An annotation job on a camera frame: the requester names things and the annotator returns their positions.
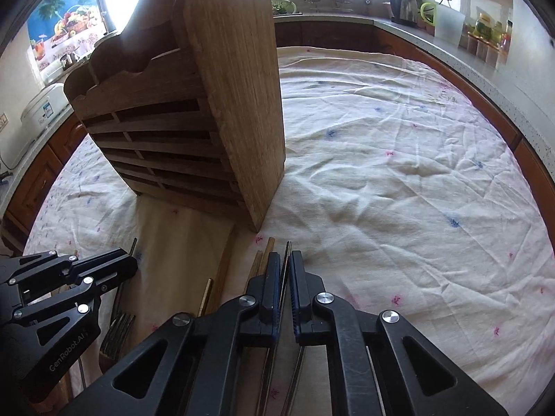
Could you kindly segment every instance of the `wall socket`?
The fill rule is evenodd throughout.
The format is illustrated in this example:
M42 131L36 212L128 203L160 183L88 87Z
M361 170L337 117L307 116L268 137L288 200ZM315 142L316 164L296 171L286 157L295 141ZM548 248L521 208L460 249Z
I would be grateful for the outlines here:
M0 116L0 131L2 131L7 124L8 118L6 117L6 114L2 114Z

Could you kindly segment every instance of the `electric kettle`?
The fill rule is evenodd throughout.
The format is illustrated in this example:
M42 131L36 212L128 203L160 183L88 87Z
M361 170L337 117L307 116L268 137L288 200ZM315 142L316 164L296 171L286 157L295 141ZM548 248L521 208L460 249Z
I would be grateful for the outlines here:
M391 21L402 25L416 27L418 6L416 0L390 0Z

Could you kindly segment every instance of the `white appliance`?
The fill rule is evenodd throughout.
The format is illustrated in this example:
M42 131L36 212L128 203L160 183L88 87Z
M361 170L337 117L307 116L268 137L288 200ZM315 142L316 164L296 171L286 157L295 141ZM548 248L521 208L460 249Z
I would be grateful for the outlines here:
M18 166L21 158L29 150L29 146L40 137L68 104L62 83L45 87L29 102L21 114L21 127L7 139L5 145L0 147L2 159L8 167Z

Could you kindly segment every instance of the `speckled countertop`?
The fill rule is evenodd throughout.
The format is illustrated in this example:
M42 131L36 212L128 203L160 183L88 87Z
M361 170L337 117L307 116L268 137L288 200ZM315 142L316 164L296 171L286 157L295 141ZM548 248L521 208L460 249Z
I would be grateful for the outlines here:
M344 21L373 24L412 43L456 70L489 97L518 127L536 150L551 178L555 180L555 126L536 103L512 83L501 71L489 66L467 50L449 44L428 33L390 20L351 14L302 14L275 17L286 21Z
M4 180L7 181L8 184L2 184L0 186L0 219L4 216L4 212L8 207L9 201L12 200L13 193L16 191L17 186L21 182L21 179L25 175L25 172L27 172L27 169L33 160L37 157L42 147L46 145L56 130L62 126L62 123L68 120L71 114L73 114L73 108L68 104L62 113L46 127L41 136L31 144L25 156L21 158L19 165L12 171L13 175Z

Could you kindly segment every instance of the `wall mural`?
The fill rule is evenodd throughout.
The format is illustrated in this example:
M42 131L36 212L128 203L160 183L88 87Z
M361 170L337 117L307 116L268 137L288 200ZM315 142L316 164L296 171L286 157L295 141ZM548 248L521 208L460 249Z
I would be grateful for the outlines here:
M27 26L39 70L63 55L84 55L106 32L97 0L42 0Z

